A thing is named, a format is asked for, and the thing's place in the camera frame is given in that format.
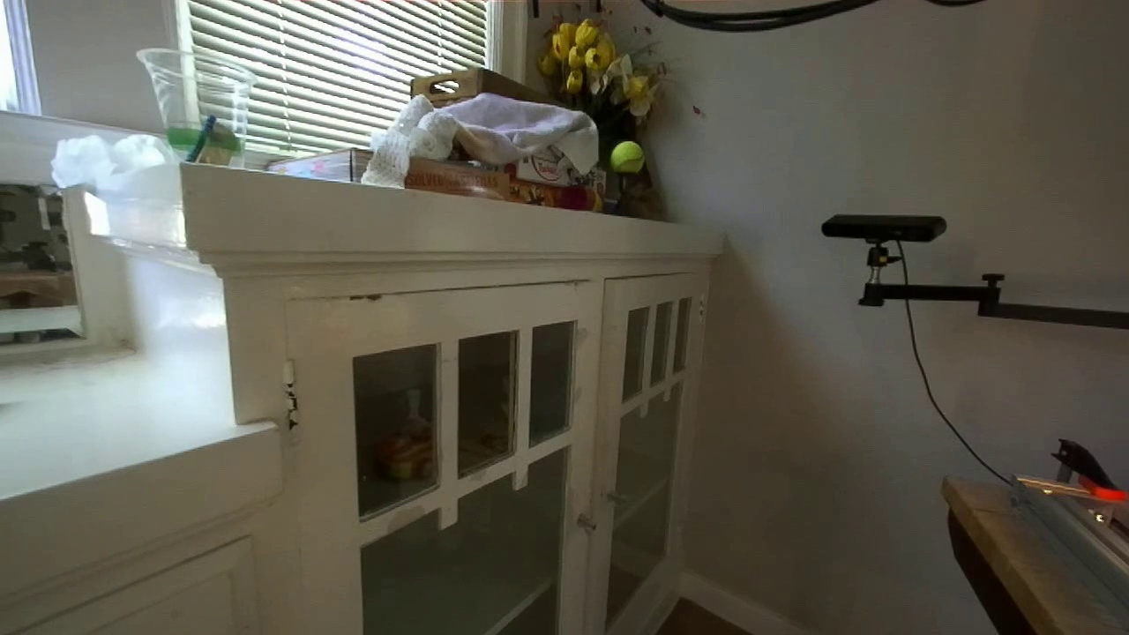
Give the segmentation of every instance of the wooden table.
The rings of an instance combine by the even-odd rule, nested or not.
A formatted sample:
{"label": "wooden table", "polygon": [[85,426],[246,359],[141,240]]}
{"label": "wooden table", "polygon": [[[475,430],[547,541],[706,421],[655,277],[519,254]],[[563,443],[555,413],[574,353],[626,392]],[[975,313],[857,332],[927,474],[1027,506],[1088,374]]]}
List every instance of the wooden table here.
{"label": "wooden table", "polygon": [[941,484],[954,554],[997,631],[1129,635],[1129,595],[1100,586],[1001,484]]}

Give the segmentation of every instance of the cabinet door frame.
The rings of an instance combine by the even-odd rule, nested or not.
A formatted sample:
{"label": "cabinet door frame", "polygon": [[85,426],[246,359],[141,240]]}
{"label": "cabinet door frame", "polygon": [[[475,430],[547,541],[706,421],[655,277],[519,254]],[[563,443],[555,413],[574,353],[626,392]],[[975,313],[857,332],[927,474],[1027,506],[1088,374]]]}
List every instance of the cabinet door frame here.
{"label": "cabinet door frame", "polygon": [[[422,516],[442,516],[442,526],[458,521],[458,498],[505,477],[524,487],[528,467],[567,448],[563,526],[561,526],[561,631],[578,631],[585,532],[578,516],[591,493],[591,459],[583,448],[598,413],[593,371],[593,283],[551,287],[492,287],[492,291],[427,291],[427,294],[365,294],[314,298],[288,305],[288,366],[297,386],[297,508],[300,508],[300,561],[304,605],[309,608],[304,631],[365,631],[361,608],[361,546],[375,544]],[[458,338],[514,332],[519,336],[519,396],[528,396],[532,327],[574,324],[572,343],[572,418],[567,430],[528,444],[514,438],[514,456],[505,467],[458,477],[456,453],[442,453],[439,487],[391,513],[361,519],[357,513],[357,407],[352,357],[391,353],[409,345],[439,345],[439,444],[458,444]]]}
{"label": "cabinet door frame", "polygon": [[[686,313],[686,353],[681,374],[675,377],[675,351],[681,311]],[[663,383],[654,386],[654,336],[655,336],[655,306],[671,305],[668,327],[668,366]],[[645,345],[642,345],[642,396],[626,396],[626,357],[628,357],[628,318],[645,306]],[[655,277],[655,280],[609,280],[603,291],[603,357],[599,357],[599,418],[598,418],[598,474],[593,474],[593,564],[591,564],[591,620],[585,631],[645,631],[655,628],[654,619],[663,613],[663,600],[679,590],[681,574],[681,519],[686,519],[686,481],[688,481],[688,443],[690,443],[690,410],[696,410],[696,383],[698,383],[698,351],[703,351],[703,318],[706,318],[706,277]],[[671,513],[668,513],[668,546],[663,564],[636,590],[636,600],[607,626],[607,586],[609,586],[609,546],[613,546],[613,516],[618,516],[618,444],[622,444],[622,418],[633,410],[649,410],[645,396],[671,399],[675,386],[681,386],[679,407],[679,443],[675,443],[675,477],[671,477]]]}

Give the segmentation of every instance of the window blinds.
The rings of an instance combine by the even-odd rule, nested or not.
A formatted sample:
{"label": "window blinds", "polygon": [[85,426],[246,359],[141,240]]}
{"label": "window blinds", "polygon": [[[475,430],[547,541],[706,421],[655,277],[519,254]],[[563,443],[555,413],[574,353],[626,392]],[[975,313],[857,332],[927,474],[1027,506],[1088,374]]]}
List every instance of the window blinds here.
{"label": "window blinds", "polygon": [[255,70],[249,145],[361,150],[400,116],[409,78],[486,67],[486,3],[188,0],[188,39]]}

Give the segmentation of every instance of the window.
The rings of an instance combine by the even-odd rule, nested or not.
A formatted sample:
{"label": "window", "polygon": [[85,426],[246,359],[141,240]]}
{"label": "window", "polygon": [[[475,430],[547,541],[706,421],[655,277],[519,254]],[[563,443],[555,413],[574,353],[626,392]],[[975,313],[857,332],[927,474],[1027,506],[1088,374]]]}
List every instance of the window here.
{"label": "window", "polygon": [[357,150],[409,102],[409,78],[500,67],[513,0],[182,0],[182,51],[255,70],[246,142],[279,152]]}
{"label": "window", "polygon": [[26,0],[0,0],[0,109],[40,112]]}

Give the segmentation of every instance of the tennis ball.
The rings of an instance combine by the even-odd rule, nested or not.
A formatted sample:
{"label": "tennis ball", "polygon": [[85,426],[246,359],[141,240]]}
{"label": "tennis ball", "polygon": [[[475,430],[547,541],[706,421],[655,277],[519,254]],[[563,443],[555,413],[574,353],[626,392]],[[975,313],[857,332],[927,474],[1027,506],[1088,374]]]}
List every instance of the tennis ball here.
{"label": "tennis ball", "polygon": [[645,152],[636,142],[618,142],[609,150],[609,171],[613,173],[639,173],[645,166]]}

